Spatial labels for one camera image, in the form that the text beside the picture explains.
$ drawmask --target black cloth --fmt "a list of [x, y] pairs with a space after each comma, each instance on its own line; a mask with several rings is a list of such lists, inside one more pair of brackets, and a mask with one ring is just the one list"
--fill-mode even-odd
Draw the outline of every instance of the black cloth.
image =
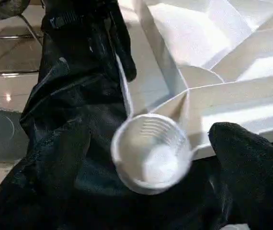
[[[251, 177], [272, 171], [273, 151], [266, 150], [273, 146], [238, 126], [213, 126], [217, 157], [195, 161], [167, 192], [139, 195], [123, 185], [110, 142], [126, 119], [115, 50], [129, 80], [136, 74], [129, 36], [114, 3], [99, 5], [91, 17], [74, 12], [53, 27], [69, 5], [53, 11], [47, 4], [39, 80], [21, 117], [28, 151], [0, 185], [0, 229], [217, 230], [231, 223], [270, 229], [272, 218], [260, 220], [273, 214], [273, 175]], [[253, 158], [257, 167], [248, 161]], [[255, 219], [248, 208], [258, 211]]]

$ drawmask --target black glove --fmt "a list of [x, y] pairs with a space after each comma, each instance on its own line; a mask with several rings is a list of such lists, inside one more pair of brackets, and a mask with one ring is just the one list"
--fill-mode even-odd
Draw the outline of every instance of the black glove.
[[251, 229], [273, 229], [273, 145], [237, 124], [216, 123], [209, 138]]

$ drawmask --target white surface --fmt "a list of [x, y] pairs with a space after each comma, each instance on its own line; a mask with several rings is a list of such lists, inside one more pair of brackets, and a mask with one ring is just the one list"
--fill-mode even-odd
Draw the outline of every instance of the white surface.
[[273, 141], [273, 0], [143, 0], [135, 9], [162, 73], [172, 66], [169, 79], [179, 71], [188, 85], [152, 112], [187, 131], [195, 159], [214, 154], [214, 122]]
[[178, 66], [210, 68], [252, 33], [225, 0], [201, 2], [201, 10], [161, 2], [149, 9]]

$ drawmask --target tiled floor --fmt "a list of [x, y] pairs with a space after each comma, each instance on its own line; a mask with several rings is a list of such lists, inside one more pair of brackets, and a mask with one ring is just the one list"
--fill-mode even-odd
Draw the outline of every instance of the tiled floor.
[[[29, 6], [23, 15], [33, 28], [40, 33], [44, 9], [41, 6]], [[28, 34], [24, 22], [17, 18], [0, 21], [0, 35]], [[0, 71], [36, 70], [39, 68], [41, 47], [34, 39], [0, 40]]]

